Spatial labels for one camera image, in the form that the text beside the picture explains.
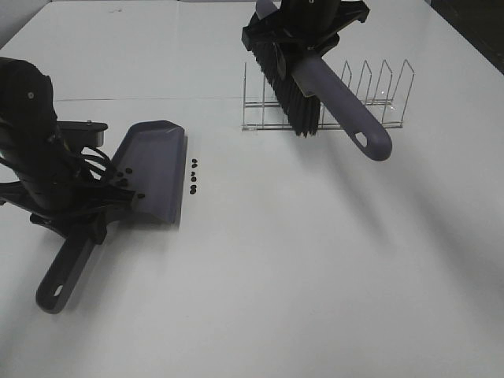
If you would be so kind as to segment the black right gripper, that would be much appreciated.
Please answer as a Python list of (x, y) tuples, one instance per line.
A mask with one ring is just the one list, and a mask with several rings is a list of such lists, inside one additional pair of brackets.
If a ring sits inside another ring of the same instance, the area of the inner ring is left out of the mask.
[(363, 1), (257, 1), (242, 31), (247, 50), (276, 43), (324, 54), (339, 43), (339, 33), (350, 24), (364, 23), (370, 8)]

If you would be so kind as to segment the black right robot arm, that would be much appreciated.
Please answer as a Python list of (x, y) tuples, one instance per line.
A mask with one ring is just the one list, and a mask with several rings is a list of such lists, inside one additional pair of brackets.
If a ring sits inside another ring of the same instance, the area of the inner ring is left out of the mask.
[(358, 21), (370, 8), (363, 1), (257, 1), (249, 24), (243, 28), (247, 50), (275, 47), (284, 54), (315, 51), (325, 54), (339, 43), (339, 32)]

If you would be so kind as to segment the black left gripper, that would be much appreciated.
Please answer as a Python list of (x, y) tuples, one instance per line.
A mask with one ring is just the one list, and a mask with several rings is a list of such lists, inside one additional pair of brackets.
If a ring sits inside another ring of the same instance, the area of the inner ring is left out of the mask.
[(89, 121), (37, 125), (2, 120), (1, 163), (17, 180), (2, 183), (1, 203), (29, 212), (30, 221), (41, 226), (42, 219), (77, 212), (87, 202), (85, 195), (117, 174), (100, 150), (107, 128)]

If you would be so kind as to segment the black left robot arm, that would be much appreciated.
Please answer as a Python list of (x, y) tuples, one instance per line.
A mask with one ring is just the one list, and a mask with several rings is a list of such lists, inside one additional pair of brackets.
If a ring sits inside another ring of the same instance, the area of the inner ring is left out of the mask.
[(101, 244), (133, 193), (113, 185), (117, 167), (94, 143), (106, 125), (58, 121), (53, 98), (50, 77), (32, 63), (1, 59), (1, 163), (18, 179), (2, 183), (1, 202), (59, 235), (77, 228)]

